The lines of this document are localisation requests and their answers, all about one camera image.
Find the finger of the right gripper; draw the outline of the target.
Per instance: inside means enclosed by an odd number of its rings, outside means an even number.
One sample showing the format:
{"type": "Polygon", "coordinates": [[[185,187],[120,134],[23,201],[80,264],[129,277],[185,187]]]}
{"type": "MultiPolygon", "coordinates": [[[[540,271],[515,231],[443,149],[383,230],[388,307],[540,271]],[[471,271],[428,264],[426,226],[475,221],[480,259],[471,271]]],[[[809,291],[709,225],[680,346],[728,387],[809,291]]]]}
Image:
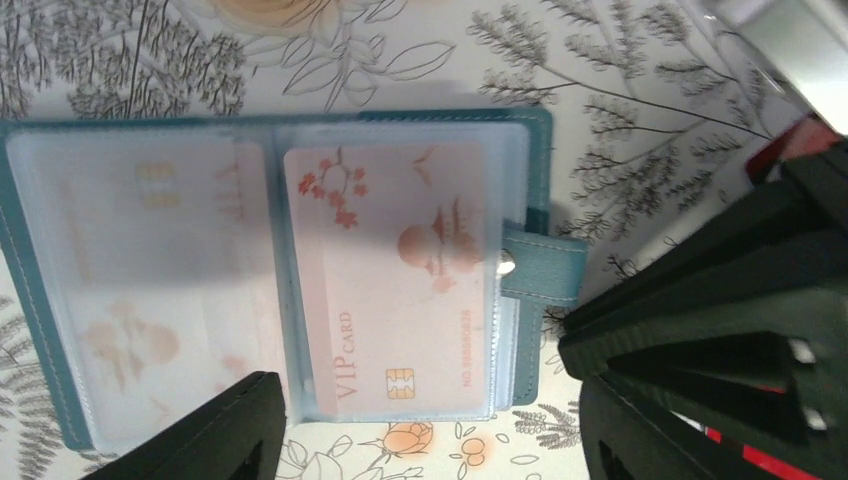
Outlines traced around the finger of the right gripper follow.
{"type": "Polygon", "coordinates": [[[568,335],[847,273],[847,145],[791,159],[639,273],[569,313],[568,335]]]}
{"type": "Polygon", "coordinates": [[[733,302],[656,295],[567,333],[580,380],[619,380],[663,408],[822,479],[847,475],[847,292],[733,302]]]}

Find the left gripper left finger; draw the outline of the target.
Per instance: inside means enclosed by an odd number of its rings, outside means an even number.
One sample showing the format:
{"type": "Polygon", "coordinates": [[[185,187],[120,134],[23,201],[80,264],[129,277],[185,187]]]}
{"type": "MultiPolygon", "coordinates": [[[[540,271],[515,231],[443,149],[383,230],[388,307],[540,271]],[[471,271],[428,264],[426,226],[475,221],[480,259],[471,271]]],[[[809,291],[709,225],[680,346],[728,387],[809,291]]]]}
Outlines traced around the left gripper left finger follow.
{"type": "Polygon", "coordinates": [[[256,371],[86,477],[274,479],[286,424],[279,375],[256,371]]]}

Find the teal card holder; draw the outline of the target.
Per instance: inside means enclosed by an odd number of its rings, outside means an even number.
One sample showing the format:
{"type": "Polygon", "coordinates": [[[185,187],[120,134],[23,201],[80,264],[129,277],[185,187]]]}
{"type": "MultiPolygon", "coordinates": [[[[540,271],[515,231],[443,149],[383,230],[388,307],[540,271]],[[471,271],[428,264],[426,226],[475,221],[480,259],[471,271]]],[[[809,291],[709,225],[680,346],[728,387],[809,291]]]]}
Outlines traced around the teal card holder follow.
{"type": "Polygon", "coordinates": [[[124,453],[245,376],[303,422],[533,403],[549,233],[541,107],[1,126],[1,245],[65,445],[124,453]]]}

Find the white card with red print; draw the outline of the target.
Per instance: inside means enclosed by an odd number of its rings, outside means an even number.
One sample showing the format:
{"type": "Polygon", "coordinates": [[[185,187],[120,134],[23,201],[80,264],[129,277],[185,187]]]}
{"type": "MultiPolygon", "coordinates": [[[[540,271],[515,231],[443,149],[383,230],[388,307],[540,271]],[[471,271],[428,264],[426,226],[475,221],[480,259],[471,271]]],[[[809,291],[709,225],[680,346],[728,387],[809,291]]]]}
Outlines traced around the white card with red print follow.
{"type": "Polygon", "coordinates": [[[498,232],[482,146],[295,148],[282,166],[319,415],[485,411],[498,232]]]}

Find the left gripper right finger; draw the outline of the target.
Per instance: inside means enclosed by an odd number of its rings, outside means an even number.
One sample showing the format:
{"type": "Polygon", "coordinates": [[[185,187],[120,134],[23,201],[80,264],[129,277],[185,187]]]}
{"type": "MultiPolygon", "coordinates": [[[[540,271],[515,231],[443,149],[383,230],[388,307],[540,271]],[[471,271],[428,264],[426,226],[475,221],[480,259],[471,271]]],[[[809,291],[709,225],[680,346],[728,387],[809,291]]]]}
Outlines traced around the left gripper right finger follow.
{"type": "Polygon", "coordinates": [[[641,393],[603,377],[582,382],[580,431],[592,479],[772,479],[641,393]]]}

